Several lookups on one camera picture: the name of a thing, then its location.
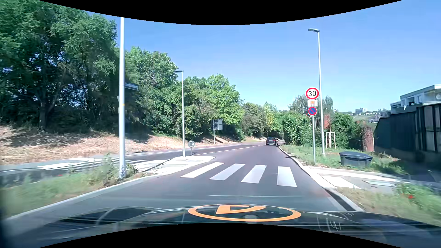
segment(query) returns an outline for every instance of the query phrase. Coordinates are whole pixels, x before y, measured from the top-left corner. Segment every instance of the orange circle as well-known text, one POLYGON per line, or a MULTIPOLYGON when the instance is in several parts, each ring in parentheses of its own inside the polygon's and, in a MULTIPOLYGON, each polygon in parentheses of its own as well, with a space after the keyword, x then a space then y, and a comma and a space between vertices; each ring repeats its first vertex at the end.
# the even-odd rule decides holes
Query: orange circle
POLYGON ((208 218, 208 219, 215 219, 215 220, 222 220, 222 221, 245 221, 245 222, 274 222, 274 221, 286 221, 286 220, 292 220, 295 218, 300 217, 302 214, 289 209, 289 208, 285 208, 285 207, 278 207, 281 209, 285 209, 288 210, 290 212, 292 212, 292 214, 290 216, 285 216, 285 217, 278 217, 278 218, 272 218, 272 219, 239 219, 239 218, 228 218, 228 217, 218 217, 218 216, 211 216, 211 215, 206 215, 206 214, 201 214, 198 213, 196 211, 196 209, 201 208, 201 207, 208 207, 208 206, 217 206, 217 205, 204 205, 204 206, 198 206, 198 207, 193 207, 191 209, 188 210, 188 212, 192 215, 196 215, 198 217, 203 217, 203 218, 208 218))

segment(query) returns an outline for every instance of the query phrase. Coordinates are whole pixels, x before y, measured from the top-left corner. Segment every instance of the orange logo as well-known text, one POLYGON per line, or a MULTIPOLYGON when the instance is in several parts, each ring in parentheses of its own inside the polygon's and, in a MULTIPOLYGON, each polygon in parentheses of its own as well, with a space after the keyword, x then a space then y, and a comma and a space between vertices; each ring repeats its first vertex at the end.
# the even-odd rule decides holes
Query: orange logo
POLYGON ((295 218, 298 218, 301 216, 301 214, 295 210, 285 208, 285 207, 277 207, 280 209, 285 209, 291 212, 291 215, 285 216, 285 217, 278 217, 278 218, 270 218, 270 219, 243 219, 243 218, 229 218, 229 217, 221 217, 221 216, 212 216, 207 214, 202 214, 197 212, 197 209, 202 207, 210 207, 210 206, 218 206, 216 214, 234 214, 234 213, 246 213, 246 212, 253 212, 265 209, 265 206, 252 206, 249 205, 204 205, 204 206, 198 206, 193 207, 188 210, 188 212, 192 215, 208 218, 208 219, 215 219, 215 220, 223 220, 223 221, 243 221, 243 222, 275 222, 275 221, 286 221, 286 220, 292 220, 295 218), (244 207, 243 209, 237 209, 237 210, 231 210, 231 207, 244 207))

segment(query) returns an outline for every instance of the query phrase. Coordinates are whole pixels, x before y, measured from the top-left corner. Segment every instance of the white building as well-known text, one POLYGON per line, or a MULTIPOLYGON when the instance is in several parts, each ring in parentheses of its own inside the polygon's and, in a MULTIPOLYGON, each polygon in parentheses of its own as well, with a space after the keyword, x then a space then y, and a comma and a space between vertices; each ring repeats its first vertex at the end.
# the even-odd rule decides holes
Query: white building
POLYGON ((400 101, 390 104, 391 113, 399 113, 412 105, 427 105, 441 102, 441 84, 416 90, 400 96, 400 101))

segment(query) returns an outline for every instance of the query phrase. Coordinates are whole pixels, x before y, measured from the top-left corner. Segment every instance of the car hood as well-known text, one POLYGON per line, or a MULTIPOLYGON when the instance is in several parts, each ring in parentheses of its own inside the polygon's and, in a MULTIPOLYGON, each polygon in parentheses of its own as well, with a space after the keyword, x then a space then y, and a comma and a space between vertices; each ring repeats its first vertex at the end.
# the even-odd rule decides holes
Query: car hood
POLYGON ((293 208, 246 203, 216 204, 173 209, 117 207, 97 209, 47 224, 16 237, 21 245, 36 247, 123 230, 161 225, 195 223, 266 224, 312 229, 391 243, 386 236, 403 235, 422 240, 439 240, 440 227, 383 214, 360 211, 311 212, 293 208))
POLYGON ((113 230, 127 230, 158 225, 188 223, 249 223, 288 225, 293 227, 315 226, 324 230, 374 228, 403 232, 405 230, 439 229, 434 225, 384 214, 361 211, 296 211, 294 208, 255 204, 216 204, 173 209, 151 207, 118 207, 94 210, 89 213, 63 218, 49 225, 82 227, 112 226, 113 230))

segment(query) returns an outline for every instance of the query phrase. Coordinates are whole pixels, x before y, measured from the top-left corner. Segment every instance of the zebra crossing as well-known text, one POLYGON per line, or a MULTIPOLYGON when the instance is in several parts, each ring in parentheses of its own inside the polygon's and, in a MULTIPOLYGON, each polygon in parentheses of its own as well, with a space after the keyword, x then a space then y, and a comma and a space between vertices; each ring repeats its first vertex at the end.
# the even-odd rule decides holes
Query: zebra crossing
MULTIPOLYGON (((199 169, 193 170, 185 175, 180 177, 182 178, 196 178, 202 174, 209 173, 214 168, 217 168, 225 163, 222 162, 214 162, 209 165, 203 166, 199 169)), ((234 173, 239 171, 244 167, 245 164, 233 164, 222 170, 221 172, 215 174, 210 177, 209 180, 219 180, 224 181, 232 176, 234 173)), ((241 183, 249 183, 249 184, 258 184, 264 175, 265 171, 267 171, 266 165, 254 165, 251 170, 248 171, 246 176, 240 181, 241 183)), ((289 166, 278 166, 277 168, 277 181, 276 184, 278 186, 286 186, 286 187, 297 187, 297 184, 294 179, 294 175, 292 174, 291 168, 289 166)))
MULTIPOLYGON (((38 166, 38 168, 43 170, 68 170, 68 169, 75 169, 75 170, 82 170, 82 169, 89 169, 92 167, 100 166, 102 164, 102 159, 92 159, 86 162, 79 162, 79 163, 59 163, 59 164, 52 164, 52 165, 41 165, 38 166)), ((110 162, 112 164, 118 164, 120 162, 119 158, 111 159, 110 162)), ((160 163, 160 161, 149 161, 149 160, 135 160, 135 159, 126 159, 126 162, 135 166, 135 168, 139 170, 143 170, 146 168, 151 167, 151 164, 154 163, 160 163)))

